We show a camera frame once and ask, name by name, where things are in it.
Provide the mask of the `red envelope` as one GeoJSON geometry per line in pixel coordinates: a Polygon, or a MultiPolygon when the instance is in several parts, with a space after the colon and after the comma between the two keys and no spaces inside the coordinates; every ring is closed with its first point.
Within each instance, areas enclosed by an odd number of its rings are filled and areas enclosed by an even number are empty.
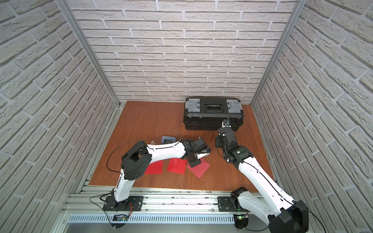
{"type": "Polygon", "coordinates": [[[172,173],[177,173],[177,174],[184,174],[186,165],[187,165],[186,160],[183,160],[180,158],[172,158],[169,161],[167,171],[172,172],[172,173]]]}
{"type": "Polygon", "coordinates": [[[197,178],[201,178],[205,172],[210,168],[210,164],[207,163],[204,159],[201,159],[201,164],[191,167],[189,164],[186,166],[197,178]]]}
{"type": "Polygon", "coordinates": [[[144,174],[146,175],[162,174],[162,171],[163,171],[163,160],[149,164],[144,174]]]}

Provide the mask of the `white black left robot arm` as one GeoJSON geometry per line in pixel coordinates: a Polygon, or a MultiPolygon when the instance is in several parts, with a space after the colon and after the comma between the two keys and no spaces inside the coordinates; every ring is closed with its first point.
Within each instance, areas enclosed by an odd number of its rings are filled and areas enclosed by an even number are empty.
{"type": "Polygon", "coordinates": [[[202,138],[197,140],[182,139],[171,144],[148,145],[138,141],[121,158],[120,176],[111,192],[113,207],[110,210],[128,206],[130,190],[136,179],[143,176],[149,165],[168,159],[188,160],[193,168],[201,164],[201,158],[209,155],[210,147],[202,138]]]}

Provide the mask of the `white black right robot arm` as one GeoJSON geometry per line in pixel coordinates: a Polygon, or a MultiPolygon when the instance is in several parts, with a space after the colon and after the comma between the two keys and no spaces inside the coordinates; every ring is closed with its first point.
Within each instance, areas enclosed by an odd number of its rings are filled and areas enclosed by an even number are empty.
{"type": "Polygon", "coordinates": [[[296,202],[274,182],[254,155],[238,144],[231,127],[218,130],[216,147],[221,148],[224,160],[245,175],[264,198],[262,201],[240,187],[231,192],[229,199],[234,210],[254,214],[272,233],[306,233],[309,230],[308,206],[303,201],[296,202]]]}

